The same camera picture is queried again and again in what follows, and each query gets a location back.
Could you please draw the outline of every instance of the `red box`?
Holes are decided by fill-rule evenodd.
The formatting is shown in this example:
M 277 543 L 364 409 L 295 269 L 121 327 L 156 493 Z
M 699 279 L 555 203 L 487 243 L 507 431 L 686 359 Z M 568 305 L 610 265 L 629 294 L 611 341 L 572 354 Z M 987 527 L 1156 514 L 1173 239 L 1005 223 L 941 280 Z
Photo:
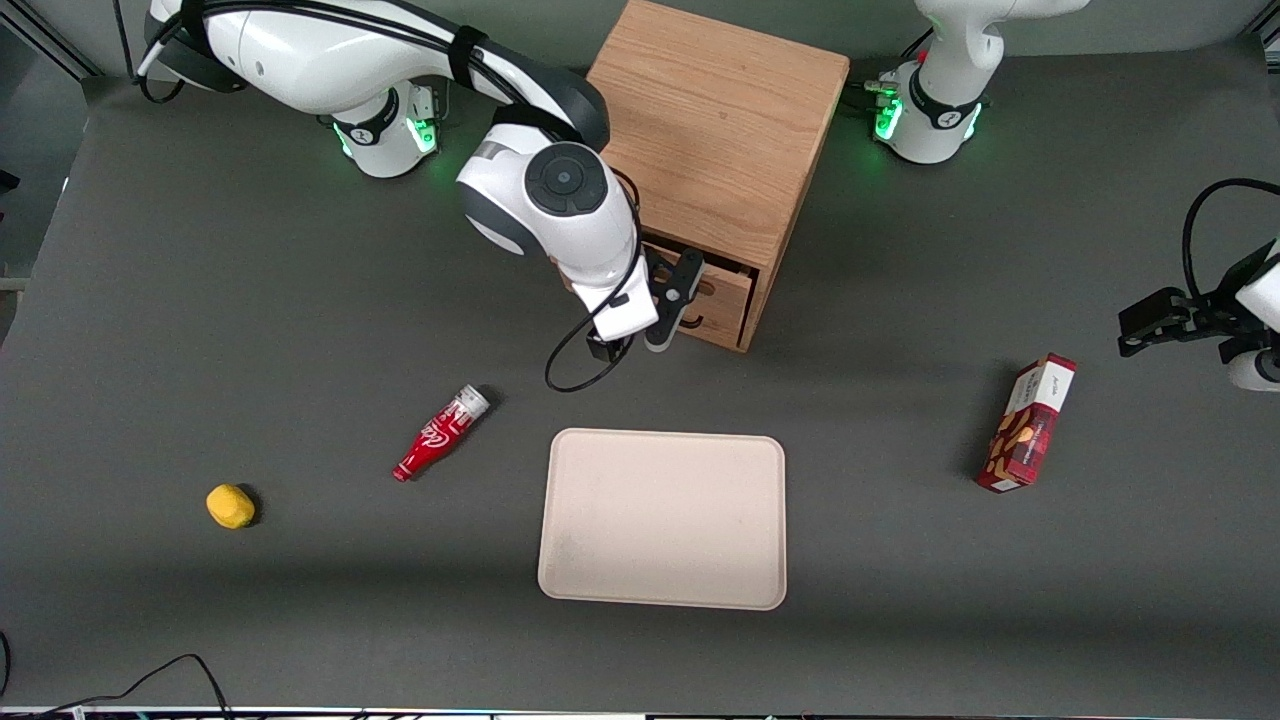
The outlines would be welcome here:
M 1075 363 L 1052 354 L 1018 373 L 979 486 L 1002 493 L 1036 482 L 1074 377 Z

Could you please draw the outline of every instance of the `yellow toy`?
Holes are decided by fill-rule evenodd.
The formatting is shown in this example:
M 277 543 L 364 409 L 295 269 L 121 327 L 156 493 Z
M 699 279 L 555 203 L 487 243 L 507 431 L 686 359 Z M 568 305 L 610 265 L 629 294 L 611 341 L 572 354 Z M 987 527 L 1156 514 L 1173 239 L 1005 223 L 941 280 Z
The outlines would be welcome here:
M 219 525 L 229 530 L 248 525 L 257 512 L 257 507 L 244 491 L 232 484 L 215 487 L 205 498 L 205 507 Z

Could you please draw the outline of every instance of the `beige tray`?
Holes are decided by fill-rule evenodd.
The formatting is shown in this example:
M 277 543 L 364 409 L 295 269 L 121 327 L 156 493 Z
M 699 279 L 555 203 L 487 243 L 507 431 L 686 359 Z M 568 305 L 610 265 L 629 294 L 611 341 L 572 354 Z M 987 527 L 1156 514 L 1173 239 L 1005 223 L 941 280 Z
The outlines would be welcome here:
M 783 480 L 768 437 L 563 430 L 538 584 L 559 600 L 773 610 L 787 593 Z

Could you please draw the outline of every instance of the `wooden box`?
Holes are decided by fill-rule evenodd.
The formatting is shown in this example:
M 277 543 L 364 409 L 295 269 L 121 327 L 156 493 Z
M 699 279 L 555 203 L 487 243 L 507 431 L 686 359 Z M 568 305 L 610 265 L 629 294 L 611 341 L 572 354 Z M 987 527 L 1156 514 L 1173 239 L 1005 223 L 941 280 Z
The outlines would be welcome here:
M 622 10 L 588 79 L 645 242 L 707 256 L 681 332 L 751 345 L 847 73 L 842 55 L 646 0 Z

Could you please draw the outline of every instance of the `gray table surface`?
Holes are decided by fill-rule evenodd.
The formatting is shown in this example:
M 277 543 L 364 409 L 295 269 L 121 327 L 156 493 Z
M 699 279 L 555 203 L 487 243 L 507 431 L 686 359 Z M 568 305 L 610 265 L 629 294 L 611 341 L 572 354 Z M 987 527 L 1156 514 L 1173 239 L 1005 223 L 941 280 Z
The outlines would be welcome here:
M 458 208 L 483 99 L 454 92 L 443 154 L 374 181 L 253 92 L 87 92 L 0 351 L 5 702 L 195 651 L 238 705 L 1280 714 L 1280 398 L 1231 388 L 1212 343 L 1115 350 L 1116 311 L 1180 284 L 1196 192 L 1280 177 L 1256 44 L 1009 60 L 942 167 L 837 118 L 751 352 L 680 338 L 572 397 L 541 364 L 581 309 Z M 1215 199 L 1206 283 L 1277 228 L 1270 196 Z M 1011 372 L 1048 351 L 1080 370 L 1042 480 L 979 489 Z M 392 480 L 467 382 L 506 398 Z M 566 427 L 776 437 L 786 602 L 544 597 Z M 259 488 L 260 527 L 210 521 L 223 482 Z M 187 669 L 136 701 L 210 697 Z

